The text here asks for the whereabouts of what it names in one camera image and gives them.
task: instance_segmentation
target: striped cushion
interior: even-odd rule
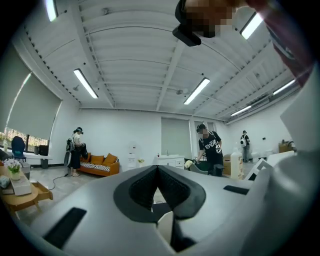
[[[101,171],[107,171],[110,172],[110,167],[109,166],[103,166],[103,165],[98,165],[98,164],[93,164],[90,162],[80,162],[80,165],[86,168],[92,168],[92,169],[97,169]]]

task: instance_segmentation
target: orange cushion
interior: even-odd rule
[[[94,165],[102,165],[102,162],[104,161],[104,159],[105,159],[104,155],[92,155],[90,163]]]
[[[88,153],[88,158],[84,159],[82,156],[80,157],[80,162],[89,163],[91,157],[91,153]]]
[[[102,165],[103,166],[109,166],[109,165],[112,165],[113,163],[115,163],[117,160],[117,157],[115,155],[112,155],[112,154],[108,154],[106,156],[106,158],[104,159]]]

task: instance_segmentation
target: flower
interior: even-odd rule
[[[9,169],[10,172],[16,174],[20,171],[21,163],[16,159],[7,159],[4,160],[3,165]]]

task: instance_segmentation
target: sofa armrest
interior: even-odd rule
[[[110,164],[109,167],[110,167],[109,176],[110,175],[114,175],[114,174],[118,174],[119,173],[120,163],[119,162],[114,162],[114,163]]]

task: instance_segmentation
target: blue chair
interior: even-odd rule
[[[22,162],[26,162],[27,158],[24,156],[25,147],[26,144],[24,140],[19,136],[15,136],[11,142],[13,158],[18,160],[22,159]]]

